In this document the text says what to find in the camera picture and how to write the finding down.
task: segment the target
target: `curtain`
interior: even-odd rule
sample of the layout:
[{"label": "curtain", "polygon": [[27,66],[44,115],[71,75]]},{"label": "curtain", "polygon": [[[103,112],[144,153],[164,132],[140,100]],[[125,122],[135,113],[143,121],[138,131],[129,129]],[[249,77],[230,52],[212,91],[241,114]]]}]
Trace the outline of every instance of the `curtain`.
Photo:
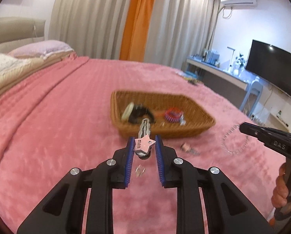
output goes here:
[{"label": "curtain", "polygon": [[144,62],[181,69],[212,45],[220,0],[155,0]]},{"label": "curtain", "polygon": [[143,61],[155,0],[131,0],[120,51],[121,60]]},{"label": "curtain", "polygon": [[79,56],[118,59],[130,0],[55,0],[49,39]]}]

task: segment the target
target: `human hand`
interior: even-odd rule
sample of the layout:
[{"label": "human hand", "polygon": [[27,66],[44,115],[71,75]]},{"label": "human hand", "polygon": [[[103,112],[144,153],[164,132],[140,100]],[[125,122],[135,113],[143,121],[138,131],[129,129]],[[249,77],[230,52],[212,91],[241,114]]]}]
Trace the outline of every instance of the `human hand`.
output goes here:
[{"label": "human hand", "polygon": [[[276,179],[276,188],[273,190],[271,203],[275,208],[284,207],[287,205],[288,188],[285,185],[284,174],[286,164],[281,165],[279,169],[279,176]],[[291,212],[291,202],[288,204],[284,214]]]},{"label": "human hand", "polygon": [[271,203],[275,208],[284,207],[287,204],[288,188],[285,185],[284,174],[286,164],[281,165],[279,176],[276,179],[276,188],[273,190]]}]

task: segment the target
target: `beige curtain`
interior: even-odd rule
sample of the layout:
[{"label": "beige curtain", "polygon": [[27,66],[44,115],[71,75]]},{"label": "beige curtain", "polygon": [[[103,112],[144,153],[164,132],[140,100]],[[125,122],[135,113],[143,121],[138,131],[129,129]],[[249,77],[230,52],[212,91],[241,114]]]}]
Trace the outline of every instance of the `beige curtain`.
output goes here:
[{"label": "beige curtain", "polygon": [[144,62],[181,69],[213,41],[220,0],[155,0]]},{"label": "beige curtain", "polygon": [[119,59],[130,0],[55,0],[49,39],[79,56]]}]

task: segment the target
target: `orange curtain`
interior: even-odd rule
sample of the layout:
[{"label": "orange curtain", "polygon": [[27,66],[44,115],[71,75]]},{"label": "orange curtain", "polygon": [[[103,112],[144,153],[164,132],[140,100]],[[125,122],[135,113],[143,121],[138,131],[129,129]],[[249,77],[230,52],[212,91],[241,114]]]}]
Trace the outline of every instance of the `orange curtain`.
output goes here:
[{"label": "orange curtain", "polygon": [[154,0],[131,0],[120,60],[143,61]]}]

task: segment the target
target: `wicker basket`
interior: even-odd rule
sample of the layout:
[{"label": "wicker basket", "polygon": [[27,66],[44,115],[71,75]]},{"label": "wicker basket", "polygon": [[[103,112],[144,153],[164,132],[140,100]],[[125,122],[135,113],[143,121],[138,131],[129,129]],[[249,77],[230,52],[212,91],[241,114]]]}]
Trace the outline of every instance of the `wicker basket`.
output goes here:
[{"label": "wicker basket", "polygon": [[[130,102],[135,105],[142,104],[153,112],[156,123],[151,124],[151,138],[157,134],[160,134],[162,138],[196,136],[216,123],[215,119],[202,107],[183,95],[115,91],[111,96],[111,118],[113,125],[118,128],[123,137],[137,137],[140,128],[140,125],[121,121],[121,116]],[[179,123],[170,123],[164,119],[162,114],[171,107],[183,110],[186,120],[184,126]]]}]

